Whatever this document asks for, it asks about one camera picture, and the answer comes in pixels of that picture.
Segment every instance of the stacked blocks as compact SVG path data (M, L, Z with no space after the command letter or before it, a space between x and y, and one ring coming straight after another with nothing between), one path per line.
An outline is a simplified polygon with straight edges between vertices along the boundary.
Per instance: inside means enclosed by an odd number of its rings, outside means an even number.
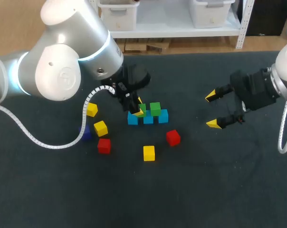
M158 117L159 124L166 124L169 122L169 114L167 109L161 110L161 115Z
M181 137L176 130L167 132L166 139L170 146L176 146L181 143Z
M99 137L108 134L106 124L103 121L94 124L95 131Z
M143 147L143 160L145 162L153 162L155 160L155 148L154 146Z
M143 123L144 124L153 124L154 123L154 119L153 119L153 116L151 116L150 110L146 111L146 117L143 118Z
M98 112L98 108L96 104L88 103L86 115L95 117Z
M90 139L92 139L90 127L88 125L86 125L85 131L83 132L83 136L82 136L81 140L87 141L87 140L90 140Z
M138 125L138 118L135 115L128 113L128 124L129 125Z
M131 114L128 113L128 124L129 125L138 125L138 118L143 118L144 124L153 124L154 117L158 118L159 124L165 124L169 122L169 114L167 109L161 109L161 104L159 102L150 103L150 110L146 109L146 104L139 104L140 110L143 112L141 115L138 113Z
M139 104L140 110L142 110L143 114L139 115L138 117L146 117L147 114L147 108L145 104Z
M111 151L111 140L109 139L99 139L98 142L98 152L101 154L110 154Z
M161 104L159 102L150 103L151 116L161 115Z

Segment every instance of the blue block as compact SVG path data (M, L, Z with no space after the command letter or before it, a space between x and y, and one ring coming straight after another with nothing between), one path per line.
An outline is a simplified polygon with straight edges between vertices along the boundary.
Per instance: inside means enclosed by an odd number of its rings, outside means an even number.
M90 140L90 139L92 139L90 127L88 125L86 125L85 132L83 133L83 136L82 136L81 140L87 141L87 140Z
M161 115L158 117L159 124L166 124L169 122L169 114L167 109L161 110Z
M135 115L128 113L128 125L138 125L138 118Z
M146 112L146 117L143 118L143 123L144 124L153 124L153 116L151 116L151 111L147 110Z

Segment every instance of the white cable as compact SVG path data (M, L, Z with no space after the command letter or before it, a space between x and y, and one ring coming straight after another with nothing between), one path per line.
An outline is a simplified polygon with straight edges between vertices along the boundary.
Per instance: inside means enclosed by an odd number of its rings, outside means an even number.
M285 108L283 111L283 116L282 116L282 122L281 122L281 127L280 127L280 133L278 136L278 143L277 143L277 149L280 153L286 153L287 152L287 142L282 149L282 140L283 140L283 133L284 133L284 126L285 126L285 120L286 120L286 115L287 115L287 101L285 104Z
M82 138L83 136L83 133L85 131L85 128L86 128L86 111L87 111L87 106L88 106L88 103L90 102L90 100L92 99L92 97L99 91L101 90L108 90L110 91L112 94L115 94L115 90L114 88L106 85L106 86L100 86L100 87L97 87L96 89L94 89L90 94L89 96L86 98L86 101L83 105L83 110L82 110L82 125L81 125L81 130L80 130L80 133L78 135L78 137L73 141L73 142L70 142L69 144L66 144L66 145L61 145L61 146L52 146L52 145L47 145L43 142L40 142L38 139L36 139L31 133L28 132L28 130L24 127L24 125L20 122L20 120L10 111L8 110L7 108L4 108L3 106L0 106L0 110L5 112L10 118L12 118L16 124L21 128L21 130L26 134L26 136L31 139L35 144L39 145L39 146L42 146L44 148L48 148L48 149L53 149L53 150L59 150L59 149L64 149L64 148L68 148L68 147L71 147L73 145L75 145L77 142L80 141L80 139Z

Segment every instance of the white plastic bin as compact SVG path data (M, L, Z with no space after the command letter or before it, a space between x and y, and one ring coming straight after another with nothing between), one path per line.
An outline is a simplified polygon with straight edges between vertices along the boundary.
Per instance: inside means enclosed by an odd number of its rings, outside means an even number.
M235 0L190 0L190 14L194 27L222 27L234 2Z
M100 0L101 20L110 31L132 31L136 29L137 8L135 0Z

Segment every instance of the dark gray mat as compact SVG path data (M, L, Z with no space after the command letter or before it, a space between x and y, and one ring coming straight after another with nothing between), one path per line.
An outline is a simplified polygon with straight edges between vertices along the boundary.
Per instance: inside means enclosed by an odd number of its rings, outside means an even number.
M276 55L126 57L147 66L153 79L140 96L161 102L170 123L128 126L119 103L98 93L99 113L89 124L93 131L94 122L106 122L111 156L97 153L97 137L62 151L40 148L0 112L0 227L287 228L287 154L277 151L284 101L249 113L244 125L205 124L233 111L230 95L204 100L212 89L237 69L271 66ZM95 86L84 78L69 101L17 97L3 105L41 141L64 144L77 136L84 99ZM175 148L165 141L172 129L182 137ZM144 145L155 145L156 162L143 162Z

